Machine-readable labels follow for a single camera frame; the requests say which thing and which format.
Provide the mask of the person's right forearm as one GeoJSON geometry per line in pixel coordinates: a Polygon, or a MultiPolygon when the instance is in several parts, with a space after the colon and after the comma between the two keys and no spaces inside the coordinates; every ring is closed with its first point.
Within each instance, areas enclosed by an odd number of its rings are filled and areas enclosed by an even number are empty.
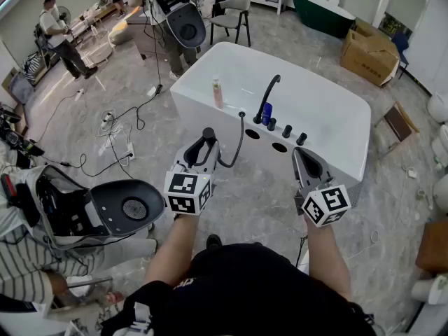
{"type": "Polygon", "coordinates": [[[316,227],[308,217],[304,219],[307,224],[309,275],[351,301],[351,277],[331,225],[316,227]]]}

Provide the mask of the person's black clothes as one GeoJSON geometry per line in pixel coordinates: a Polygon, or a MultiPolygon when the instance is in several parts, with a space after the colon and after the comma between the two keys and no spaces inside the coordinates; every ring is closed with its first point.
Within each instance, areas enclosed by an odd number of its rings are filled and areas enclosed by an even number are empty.
{"type": "Polygon", "coordinates": [[[149,307],[154,336],[376,336],[357,304],[257,244],[202,251],[175,286],[140,287],[101,336],[129,327],[136,303],[149,307]]]}

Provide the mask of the pink bottle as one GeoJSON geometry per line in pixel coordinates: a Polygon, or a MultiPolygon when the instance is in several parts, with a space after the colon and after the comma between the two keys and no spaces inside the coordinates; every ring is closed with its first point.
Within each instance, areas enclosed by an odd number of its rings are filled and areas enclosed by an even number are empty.
{"type": "Polygon", "coordinates": [[[213,98],[218,109],[224,108],[223,93],[219,75],[215,75],[212,80],[213,98]]]}

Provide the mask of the small wooden frame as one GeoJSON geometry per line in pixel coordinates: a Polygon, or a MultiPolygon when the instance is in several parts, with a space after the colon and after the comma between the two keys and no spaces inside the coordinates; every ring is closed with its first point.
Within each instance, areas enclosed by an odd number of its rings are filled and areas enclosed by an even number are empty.
{"type": "Polygon", "coordinates": [[[389,127],[395,136],[395,141],[385,149],[379,151],[379,159],[385,158],[413,133],[420,133],[420,129],[412,122],[399,101],[395,101],[387,112],[378,119],[374,124],[374,128],[377,129],[381,123],[389,127]]]}

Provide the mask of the black curved faucet spout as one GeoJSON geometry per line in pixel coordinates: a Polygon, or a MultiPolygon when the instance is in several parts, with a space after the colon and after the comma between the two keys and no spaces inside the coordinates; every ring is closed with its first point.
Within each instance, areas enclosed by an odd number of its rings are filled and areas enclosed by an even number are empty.
{"type": "Polygon", "coordinates": [[[260,124],[262,121],[262,114],[263,114],[263,108],[265,103],[267,102],[267,99],[270,95],[270,92],[272,91],[272,88],[274,87],[274,85],[276,83],[279,83],[281,81],[281,76],[279,74],[275,75],[273,77],[273,79],[270,81],[269,85],[267,86],[267,89],[263,95],[262,101],[260,103],[260,107],[258,109],[258,112],[256,113],[256,115],[253,118],[253,122],[255,124],[260,124]]]}

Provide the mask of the white bathtub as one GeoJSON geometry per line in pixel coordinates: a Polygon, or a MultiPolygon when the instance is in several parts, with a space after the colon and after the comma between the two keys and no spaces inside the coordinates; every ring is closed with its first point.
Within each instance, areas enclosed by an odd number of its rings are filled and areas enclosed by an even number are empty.
{"type": "Polygon", "coordinates": [[[370,138],[368,103],[340,85],[272,55],[220,42],[201,56],[170,89],[185,128],[200,135],[213,128],[226,159],[238,155],[293,183],[292,152],[302,132],[304,147],[321,156],[331,175],[345,185],[357,204],[370,138]],[[263,95],[281,76],[267,102],[276,119],[274,131],[255,124],[263,95]],[[215,105],[212,80],[219,75],[224,108],[215,105]],[[292,126],[290,137],[282,137],[292,126]]]}

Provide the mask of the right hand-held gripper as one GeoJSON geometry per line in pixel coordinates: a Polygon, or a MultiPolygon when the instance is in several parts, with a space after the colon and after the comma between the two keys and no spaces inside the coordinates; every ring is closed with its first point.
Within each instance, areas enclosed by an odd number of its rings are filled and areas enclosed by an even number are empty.
{"type": "Polygon", "coordinates": [[[327,162],[315,152],[295,147],[292,152],[295,178],[301,190],[294,201],[298,215],[305,215],[316,227],[339,221],[350,210],[351,201],[345,185],[325,183],[332,178],[327,162]]]}

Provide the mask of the white ceramic fixture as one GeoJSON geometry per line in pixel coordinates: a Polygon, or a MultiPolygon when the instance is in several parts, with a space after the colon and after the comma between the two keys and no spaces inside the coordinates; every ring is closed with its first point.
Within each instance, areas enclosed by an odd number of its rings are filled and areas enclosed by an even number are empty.
{"type": "Polygon", "coordinates": [[[432,279],[421,279],[414,283],[411,296],[414,300],[429,305],[448,304],[448,274],[439,274],[432,279]]]}

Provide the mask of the grey chair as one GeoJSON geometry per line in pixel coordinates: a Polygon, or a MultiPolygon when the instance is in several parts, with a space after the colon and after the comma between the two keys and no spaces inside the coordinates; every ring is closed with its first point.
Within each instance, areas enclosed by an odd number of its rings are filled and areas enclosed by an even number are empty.
{"type": "Polygon", "coordinates": [[[211,31],[210,31],[210,45],[214,43],[214,27],[222,27],[225,29],[227,36],[229,36],[229,29],[236,30],[235,43],[238,43],[239,33],[241,26],[245,26],[246,35],[248,40],[248,46],[251,47],[251,34],[249,27],[249,8],[251,6],[251,0],[224,0],[219,3],[215,3],[212,7],[212,15],[210,19],[211,31]],[[218,10],[232,9],[239,11],[239,17],[222,14],[217,15],[218,10]]]}

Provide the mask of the brown wooden box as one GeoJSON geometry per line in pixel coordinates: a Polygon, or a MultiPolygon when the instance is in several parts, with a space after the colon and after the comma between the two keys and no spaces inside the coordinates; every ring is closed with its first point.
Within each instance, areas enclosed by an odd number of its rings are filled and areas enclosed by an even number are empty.
{"type": "Polygon", "coordinates": [[[448,273],[448,219],[425,224],[415,265],[432,274],[448,273]]]}

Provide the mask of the person's left forearm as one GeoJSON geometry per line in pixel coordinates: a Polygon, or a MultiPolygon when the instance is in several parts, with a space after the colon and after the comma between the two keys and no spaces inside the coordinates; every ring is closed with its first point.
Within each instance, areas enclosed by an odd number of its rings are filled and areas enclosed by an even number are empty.
{"type": "Polygon", "coordinates": [[[146,270],[144,283],[161,281],[177,286],[190,268],[199,223],[198,216],[179,214],[167,238],[146,270]]]}

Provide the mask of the white toilet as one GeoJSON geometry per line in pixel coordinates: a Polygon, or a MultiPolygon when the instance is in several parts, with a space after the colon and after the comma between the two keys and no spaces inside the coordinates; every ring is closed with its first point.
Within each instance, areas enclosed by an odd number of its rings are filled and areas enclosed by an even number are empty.
{"type": "Polygon", "coordinates": [[[441,125],[437,136],[431,143],[437,162],[448,167],[448,126],[441,125]]]}
{"type": "Polygon", "coordinates": [[[427,110],[436,122],[448,122],[448,95],[436,92],[428,100],[427,110]]]}
{"type": "Polygon", "coordinates": [[[433,186],[433,198],[438,208],[448,214],[448,174],[433,186]]]}

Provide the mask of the striped bag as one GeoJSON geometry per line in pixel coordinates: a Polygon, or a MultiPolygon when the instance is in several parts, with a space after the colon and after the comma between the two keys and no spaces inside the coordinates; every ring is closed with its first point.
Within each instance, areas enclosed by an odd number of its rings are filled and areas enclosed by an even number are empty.
{"type": "Polygon", "coordinates": [[[45,62],[41,56],[41,53],[35,52],[28,55],[22,61],[22,72],[25,78],[32,84],[36,84],[36,77],[40,71],[44,68],[45,62]]]}

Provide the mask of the cardboard box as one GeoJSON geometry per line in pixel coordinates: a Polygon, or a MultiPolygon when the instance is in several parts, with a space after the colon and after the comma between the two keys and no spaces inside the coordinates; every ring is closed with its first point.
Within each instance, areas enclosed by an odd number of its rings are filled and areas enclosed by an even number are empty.
{"type": "Polygon", "coordinates": [[[340,65],[381,87],[395,77],[399,64],[398,49],[391,39],[356,18],[344,40],[340,65]]]}

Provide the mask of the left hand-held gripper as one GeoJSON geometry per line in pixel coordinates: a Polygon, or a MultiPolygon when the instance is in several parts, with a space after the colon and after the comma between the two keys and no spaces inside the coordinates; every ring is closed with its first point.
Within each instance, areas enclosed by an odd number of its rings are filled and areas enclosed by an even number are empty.
{"type": "MultiPolygon", "coordinates": [[[[175,214],[198,216],[212,197],[214,174],[186,168],[192,167],[197,162],[205,143],[206,139],[201,136],[179,149],[176,154],[177,163],[166,173],[164,197],[167,206],[175,214]]],[[[219,155],[219,142],[215,141],[206,152],[200,167],[215,169],[219,155]]]]}

